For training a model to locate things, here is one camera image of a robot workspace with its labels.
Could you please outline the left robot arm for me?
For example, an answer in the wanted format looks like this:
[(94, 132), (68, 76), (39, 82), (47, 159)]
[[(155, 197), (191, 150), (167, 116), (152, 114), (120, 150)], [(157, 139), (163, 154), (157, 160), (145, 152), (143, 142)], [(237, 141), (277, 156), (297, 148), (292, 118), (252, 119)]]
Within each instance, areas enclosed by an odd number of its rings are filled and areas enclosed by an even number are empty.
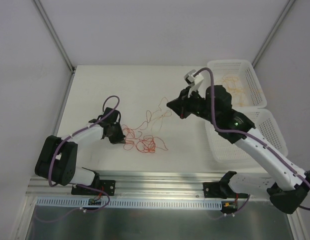
[(82, 185), (88, 194), (96, 194), (100, 189), (98, 174), (77, 166), (77, 155), (81, 149), (105, 138), (111, 144), (124, 144), (120, 121), (121, 113), (107, 107), (97, 119), (90, 120), (86, 127), (70, 135), (48, 136), (35, 165), (35, 174), (50, 180), (51, 185)]

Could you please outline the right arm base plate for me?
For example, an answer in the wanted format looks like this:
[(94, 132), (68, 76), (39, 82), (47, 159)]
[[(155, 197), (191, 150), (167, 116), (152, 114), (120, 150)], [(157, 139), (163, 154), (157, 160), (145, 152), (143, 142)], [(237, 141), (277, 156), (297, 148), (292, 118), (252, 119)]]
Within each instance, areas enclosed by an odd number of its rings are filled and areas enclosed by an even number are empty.
[(227, 184), (224, 183), (204, 182), (202, 185), (205, 198), (246, 199), (248, 197), (248, 194), (246, 193), (235, 193)]

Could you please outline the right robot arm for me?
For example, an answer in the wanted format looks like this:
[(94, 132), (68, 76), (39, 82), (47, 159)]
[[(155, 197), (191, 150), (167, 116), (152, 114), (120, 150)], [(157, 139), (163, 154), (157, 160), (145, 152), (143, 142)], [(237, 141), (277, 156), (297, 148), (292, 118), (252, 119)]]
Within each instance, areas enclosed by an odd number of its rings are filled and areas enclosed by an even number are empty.
[(166, 105), (181, 119), (195, 115), (210, 122), (219, 136), (242, 149), (268, 174), (268, 177), (241, 175), (228, 171), (215, 183), (213, 194), (226, 199), (234, 194), (265, 198), (281, 212), (293, 214), (310, 192), (310, 170), (305, 171), (264, 139), (255, 124), (232, 106), (232, 96), (222, 85), (210, 86), (205, 97), (183, 89)]

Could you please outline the red orange wire ball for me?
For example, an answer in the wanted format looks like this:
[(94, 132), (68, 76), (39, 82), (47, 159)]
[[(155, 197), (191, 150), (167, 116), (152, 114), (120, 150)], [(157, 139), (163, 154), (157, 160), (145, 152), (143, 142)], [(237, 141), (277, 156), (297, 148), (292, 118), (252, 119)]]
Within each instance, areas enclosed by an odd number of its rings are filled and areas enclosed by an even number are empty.
[(130, 128), (123, 124), (122, 130), (125, 135), (123, 145), (125, 151), (136, 150), (142, 154), (155, 154), (158, 150), (169, 150), (160, 137), (144, 133), (140, 128)]

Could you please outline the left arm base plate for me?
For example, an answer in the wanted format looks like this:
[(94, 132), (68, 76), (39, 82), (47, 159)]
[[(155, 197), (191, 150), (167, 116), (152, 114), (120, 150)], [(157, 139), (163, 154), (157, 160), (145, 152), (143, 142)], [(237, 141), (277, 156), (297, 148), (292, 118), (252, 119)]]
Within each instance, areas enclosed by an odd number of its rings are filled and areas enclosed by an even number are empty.
[[(116, 181), (97, 179), (95, 182), (93, 182), (88, 187), (92, 189), (104, 191), (109, 196), (114, 196), (115, 189), (116, 189)], [(99, 195), (100, 192), (77, 185), (76, 187), (72, 187), (71, 194), (74, 196), (93, 196), (93, 195)]]

